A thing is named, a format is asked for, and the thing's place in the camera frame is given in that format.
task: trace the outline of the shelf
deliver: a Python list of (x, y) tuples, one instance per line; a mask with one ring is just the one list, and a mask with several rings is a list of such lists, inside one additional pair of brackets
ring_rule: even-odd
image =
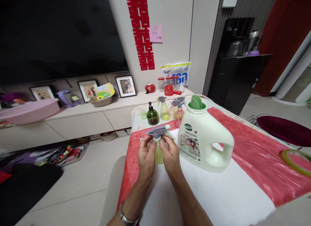
[[(185, 88), (185, 92), (181, 95), (174, 94), (173, 96), (167, 96), (166, 100), (175, 99), (177, 97), (181, 96), (188, 96), (194, 94), (192, 91)], [(112, 103), (103, 106), (103, 107), (94, 107), (91, 103), (85, 103), (82, 106), (75, 106), (71, 108), (65, 108), (62, 107), (61, 110), (43, 121), (50, 121), (55, 119), (61, 119), (61, 118), (67, 118), (67, 117), (73, 117), (83, 114), (89, 114), (89, 113), (97, 113), (97, 112), (103, 112), (107, 110), (113, 110), (118, 108), (125, 108), (125, 107), (131, 107), (131, 106), (138, 106), (138, 105), (145, 105), (148, 104), (149, 101), (151, 102), (157, 102), (156, 97), (157, 96), (165, 96), (164, 92), (160, 92), (158, 89), (154, 93), (145, 94), (145, 92), (138, 92), (137, 96), (131, 96), (126, 98), (118, 98), (118, 96), (113, 96)]]

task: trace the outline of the dark green bottle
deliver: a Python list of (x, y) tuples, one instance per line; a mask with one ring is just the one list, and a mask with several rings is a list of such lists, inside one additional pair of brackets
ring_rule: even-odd
[(151, 102), (149, 102), (149, 111), (147, 112), (147, 120), (149, 125), (156, 125), (159, 123), (159, 114), (158, 112), (153, 109), (151, 106)]

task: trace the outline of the hand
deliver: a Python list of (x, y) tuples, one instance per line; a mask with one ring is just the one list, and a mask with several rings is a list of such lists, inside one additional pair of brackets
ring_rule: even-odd
[(160, 140), (160, 148), (163, 153), (163, 161), (165, 170), (167, 171), (170, 179), (183, 175), (180, 160), (179, 160), (179, 147), (176, 145), (173, 139), (166, 135), (162, 135), (162, 138), (168, 145), (168, 148), (163, 140)]
[(140, 141), (138, 150), (138, 179), (142, 182), (151, 183), (155, 172), (155, 152), (156, 142), (153, 141), (152, 135), (147, 135)]

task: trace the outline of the pink sticky note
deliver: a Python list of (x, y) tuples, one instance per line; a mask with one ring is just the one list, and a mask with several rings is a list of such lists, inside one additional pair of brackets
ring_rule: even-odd
[(150, 24), (149, 36), (151, 42), (162, 42), (162, 25)]

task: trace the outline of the red double happiness decoration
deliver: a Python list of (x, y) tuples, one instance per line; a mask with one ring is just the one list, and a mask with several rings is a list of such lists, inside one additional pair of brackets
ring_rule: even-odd
[(142, 71), (154, 70), (155, 61), (152, 52), (152, 43), (149, 38), (147, 0), (127, 0), (127, 5), (132, 21), (140, 68)]

